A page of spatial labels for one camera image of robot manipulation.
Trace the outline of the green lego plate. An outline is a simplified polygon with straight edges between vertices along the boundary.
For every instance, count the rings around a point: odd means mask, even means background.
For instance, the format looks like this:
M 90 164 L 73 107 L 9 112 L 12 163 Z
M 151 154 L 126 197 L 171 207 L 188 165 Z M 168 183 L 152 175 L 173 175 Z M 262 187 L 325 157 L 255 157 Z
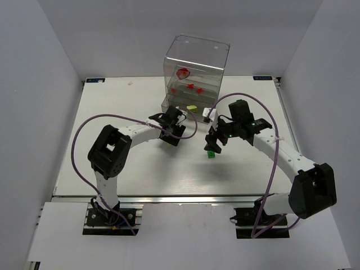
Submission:
M 208 155 L 209 159 L 215 158 L 215 152 L 213 152 L 213 151 L 207 151 L 207 155 Z

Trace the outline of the light green lego assembly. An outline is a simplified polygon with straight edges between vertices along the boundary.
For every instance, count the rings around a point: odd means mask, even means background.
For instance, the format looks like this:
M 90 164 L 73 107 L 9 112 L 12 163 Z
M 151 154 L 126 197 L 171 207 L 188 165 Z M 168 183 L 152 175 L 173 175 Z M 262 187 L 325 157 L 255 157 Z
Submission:
M 189 111 L 191 111 L 191 112 L 193 112 L 193 113 L 197 113 L 197 111 L 198 111 L 198 108 L 197 108 L 197 106 L 195 106 L 195 105 L 188 105 L 188 106 L 186 107 L 186 109 L 189 110 Z

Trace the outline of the large red lego piece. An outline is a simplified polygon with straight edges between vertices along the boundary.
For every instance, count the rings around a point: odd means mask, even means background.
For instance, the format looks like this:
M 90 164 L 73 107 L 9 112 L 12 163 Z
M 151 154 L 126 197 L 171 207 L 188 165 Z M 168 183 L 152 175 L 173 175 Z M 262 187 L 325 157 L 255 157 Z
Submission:
M 183 67 L 178 69 L 175 74 L 178 80 L 183 80 L 190 76 L 190 71 L 187 68 Z

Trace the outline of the clear drawer container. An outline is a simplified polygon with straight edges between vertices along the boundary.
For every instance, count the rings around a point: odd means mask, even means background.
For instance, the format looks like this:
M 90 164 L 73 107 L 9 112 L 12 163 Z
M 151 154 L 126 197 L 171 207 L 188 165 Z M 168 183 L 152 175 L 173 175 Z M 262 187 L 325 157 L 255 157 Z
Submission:
M 221 40 L 177 35 L 164 59 L 165 98 L 161 104 L 162 111 L 166 112 L 169 106 L 186 108 L 195 105 L 197 113 L 187 118 L 202 123 L 203 109 L 211 108 L 219 97 L 229 50 L 230 44 Z M 190 76 L 178 80 L 176 71 L 180 68 L 187 68 Z M 187 88 L 188 84 L 194 84 L 194 88 Z M 198 94 L 198 88 L 204 91 Z

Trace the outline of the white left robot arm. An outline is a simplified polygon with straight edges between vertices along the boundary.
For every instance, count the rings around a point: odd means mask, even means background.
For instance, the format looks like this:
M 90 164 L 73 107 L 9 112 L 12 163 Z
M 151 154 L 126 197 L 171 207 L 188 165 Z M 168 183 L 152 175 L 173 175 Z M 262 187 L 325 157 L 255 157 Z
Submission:
M 145 124 L 137 123 L 119 129 L 112 125 L 103 127 L 88 153 L 100 192 L 92 205 L 100 216 L 105 219 L 116 216 L 113 211 L 119 209 L 117 177 L 124 169 L 130 149 L 156 139 L 177 146 L 186 129 L 180 123 L 184 118 L 181 110 L 171 106 L 165 113 L 149 117 Z

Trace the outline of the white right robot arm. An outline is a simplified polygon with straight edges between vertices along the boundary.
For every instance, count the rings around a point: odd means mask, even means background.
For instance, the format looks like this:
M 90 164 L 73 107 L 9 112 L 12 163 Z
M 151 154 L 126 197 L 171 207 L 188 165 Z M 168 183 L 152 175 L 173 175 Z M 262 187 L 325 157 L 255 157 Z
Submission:
M 241 138 L 276 162 L 292 184 L 290 192 L 267 197 L 261 208 L 263 214 L 295 214 L 307 219 L 337 203 L 331 166 L 316 164 L 281 140 L 274 125 L 263 118 L 254 118 L 246 101 L 238 100 L 228 108 L 231 113 L 228 121 L 216 109 L 204 109 L 204 120 L 211 123 L 204 149 L 219 154 L 222 149 L 218 142 L 224 146 L 230 138 Z

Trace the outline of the blue label right corner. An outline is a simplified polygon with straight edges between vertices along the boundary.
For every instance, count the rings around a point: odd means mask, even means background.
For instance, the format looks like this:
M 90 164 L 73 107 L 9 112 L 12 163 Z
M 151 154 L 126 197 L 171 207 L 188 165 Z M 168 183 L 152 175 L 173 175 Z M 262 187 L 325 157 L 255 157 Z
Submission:
M 273 80 L 272 76 L 253 76 L 254 80 Z

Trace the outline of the blue label corner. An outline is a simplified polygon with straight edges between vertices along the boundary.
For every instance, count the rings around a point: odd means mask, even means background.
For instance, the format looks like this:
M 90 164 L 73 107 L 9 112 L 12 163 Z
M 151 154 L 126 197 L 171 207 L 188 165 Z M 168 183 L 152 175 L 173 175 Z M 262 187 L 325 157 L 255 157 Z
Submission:
M 273 80 L 272 76 L 253 76 L 254 80 Z
M 103 83 L 105 78 L 87 78 L 86 83 Z

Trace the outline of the blue label left corner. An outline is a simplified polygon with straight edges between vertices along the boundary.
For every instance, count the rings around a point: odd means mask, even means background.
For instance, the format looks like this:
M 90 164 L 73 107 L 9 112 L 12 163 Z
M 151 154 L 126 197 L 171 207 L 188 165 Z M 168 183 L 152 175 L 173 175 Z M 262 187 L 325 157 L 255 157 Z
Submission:
M 86 83 L 103 83 L 105 78 L 87 78 Z

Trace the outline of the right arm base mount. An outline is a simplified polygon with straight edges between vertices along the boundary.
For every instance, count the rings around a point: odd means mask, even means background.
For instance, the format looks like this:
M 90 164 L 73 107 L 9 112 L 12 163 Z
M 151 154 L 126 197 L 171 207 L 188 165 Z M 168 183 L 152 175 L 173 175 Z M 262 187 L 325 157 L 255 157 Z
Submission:
M 236 226 L 237 239 L 251 239 L 251 233 L 257 217 L 254 208 L 234 208 L 234 213 L 234 216 L 230 217 L 229 220 Z M 270 216 L 262 214 L 256 227 L 255 234 L 281 217 L 282 215 L 279 214 Z M 259 235 L 257 239 L 288 239 L 289 237 L 290 234 L 287 230 L 287 219 L 284 217 L 273 227 Z

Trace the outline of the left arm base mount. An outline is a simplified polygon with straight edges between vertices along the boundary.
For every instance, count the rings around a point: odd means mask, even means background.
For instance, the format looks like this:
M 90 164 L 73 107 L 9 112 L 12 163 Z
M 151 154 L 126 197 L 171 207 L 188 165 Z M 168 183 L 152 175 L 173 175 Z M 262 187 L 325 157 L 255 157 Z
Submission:
M 141 211 L 136 208 L 120 208 L 124 218 L 110 212 L 106 219 L 92 204 L 88 204 L 82 235 L 92 236 L 135 236 L 141 224 Z

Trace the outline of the aluminium table front rail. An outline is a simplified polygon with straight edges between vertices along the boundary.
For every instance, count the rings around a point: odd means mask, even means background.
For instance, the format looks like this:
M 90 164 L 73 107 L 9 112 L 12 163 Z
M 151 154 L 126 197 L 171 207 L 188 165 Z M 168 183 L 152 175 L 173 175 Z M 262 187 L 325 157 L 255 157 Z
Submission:
M 223 196 L 118 196 L 118 200 L 123 204 L 234 204 L 234 203 L 253 203 L 262 197 L 261 194 L 253 195 L 223 195 Z

